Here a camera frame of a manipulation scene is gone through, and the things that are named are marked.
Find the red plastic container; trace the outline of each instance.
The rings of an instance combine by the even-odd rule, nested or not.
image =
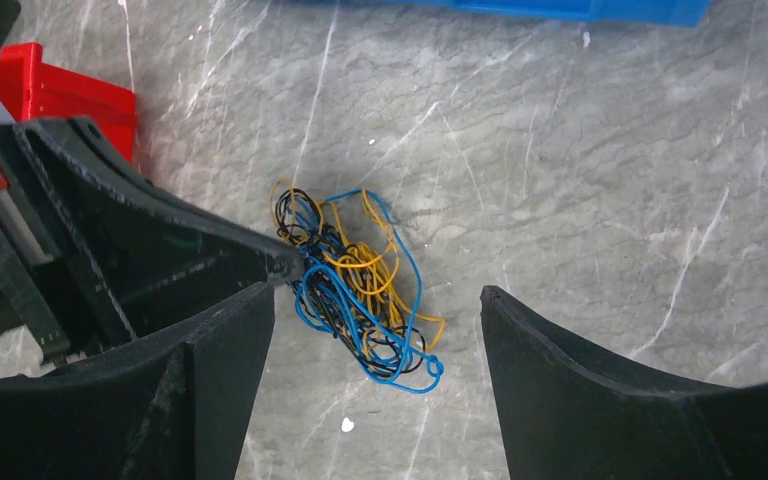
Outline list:
[[[137,128],[137,97],[127,88],[42,62],[42,45],[23,43],[0,54],[0,100],[16,121],[86,115],[128,162]]]

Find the yellow wire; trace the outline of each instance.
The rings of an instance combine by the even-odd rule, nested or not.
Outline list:
[[[281,185],[287,185],[290,189],[290,203],[292,205],[293,216],[295,217],[295,191],[293,189],[293,182],[288,179],[281,179],[275,184],[274,187],[272,187],[272,191],[269,194],[270,210],[273,209],[272,200],[274,198],[275,191]],[[354,291],[356,298],[362,304],[367,305],[370,313],[376,316],[381,313],[377,311],[377,308],[373,307],[373,305],[376,305],[376,300],[379,302],[379,304],[388,305],[389,315],[385,316],[382,325],[392,330],[405,325],[401,311],[408,315],[411,313],[411,309],[402,300],[394,286],[396,275],[399,272],[399,266],[401,263],[401,256],[399,255],[400,249],[395,239],[393,225],[381,218],[381,216],[378,214],[378,210],[370,201],[366,190],[361,191],[361,199],[364,213],[369,217],[370,220],[372,220],[373,223],[378,225],[382,232],[386,234],[387,247],[382,253],[377,253],[372,247],[364,242],[353,243],[349,241],[348,235],[346,235],[346,232],[343,228],[343,222],[340,218],[337,205],[334,204],[334,202],[314,202],[320,218],[319,233],[322,233],[322,229],[325,225],[325,209],[323,207],[327,205],[330,207],[331,215],[334,217],[334,225],[338,234],[340,235],[340,240],[343,242],[343,245],[347,246],[347,250],[349,250],[349,252],[353,255],[344,255],[336,260],[330,258],[328,255],[325,255],[324,257],[328,263],[335,267],[336,271],[341,276],[343,276],[343,273],[349,273],[347,276],[350,281],[347,283],[347,285]],[[276,230],[279,230],[279,233],[279,220],[283,220],[284,215],[285,213],[281,212],[281,218],[279,219],[276,217],[276,212],[273,211],[272,222],[275,225]],[[290,238],[291,233],[292,232],[287,232],[285,235],[282,235],[282,239],[288,243],[294,243]],[[300,243],[309,240],[309,237],[306,233],[299,236],[302,238]],[[388,253],[396,254],[396,259],[392,268],[390,268],[390,265],[386,261],[385,256]],[[366,286],[362,284],[361,278],[366,280]],[[437,333],[434,335],[434,338],[428,342],[425,347],[425,351],[429,352],[434,349],[434,347],[440,341],[440,338],[443,336],[443,331],[446,328],[446,319],[438,316],[423,315],[419,312],[416,312],[414,316],[426,322],[440,324],[437,329]],[[375,333],[376,337],[380,338],[381,335],[381,332],[377,331],[377,329],[375,330],[375,332],[367,330],[362,336],[362,343],[364,344],[364,355],[367,357],[367,359],[370,358],[370,346],[368,341],[369,336],[372,333]],[[341,334],[348,335],[348,332],[341,332]]]

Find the gray marble tabletop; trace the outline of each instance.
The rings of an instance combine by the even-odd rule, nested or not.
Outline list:
[[[446,374],[412,396],[365,380],[281,289],[238,478],[508,478],[485,284],[647,365],[768,380],[768,0],[714,0],[697,29],[366,2],[23,3],[15,41],[137,92],[158,185],[264,232],[278,178],[316,197],[374,189],[424,310],[449,320]],[[0,376],[38,359],[26,332],[0,339]]]

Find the white spot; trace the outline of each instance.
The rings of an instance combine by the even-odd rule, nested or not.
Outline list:
[[[343,433],[349,433],[355,428],[355,422],[349,420],[349,417],[343,418],[343,424],[340,425],[340,430],[343,431]]]

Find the cable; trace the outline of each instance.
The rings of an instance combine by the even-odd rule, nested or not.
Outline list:
[[[281,185],[289,188],[273,203]],[[364,242],[351,242],[346,235],[337,202],[355,196],[360,197],[364,213],[386,235],[387,247],[380,253]],[[299,318],[314,330],[339,339],[373,381],[411,393],[433,390],[443,375],[443,364],[428,352],[440,341],[446,321],[419,313],[419,267],[393,227],[381,198],[368,190],[354,189],[316,202],[292,182],[280,180],[272,188],[269,203],[278,237],[298,248],[304,259],[303,278],[290,283]],[[417,283],[410,307],[394,285],[402,257]],[[388,258],[394,258],[392,265]],[[416,319],[439,324],[430,342],[414,325]],[[417,389],[397,381],[423,362],[432,377],[430,385]]]

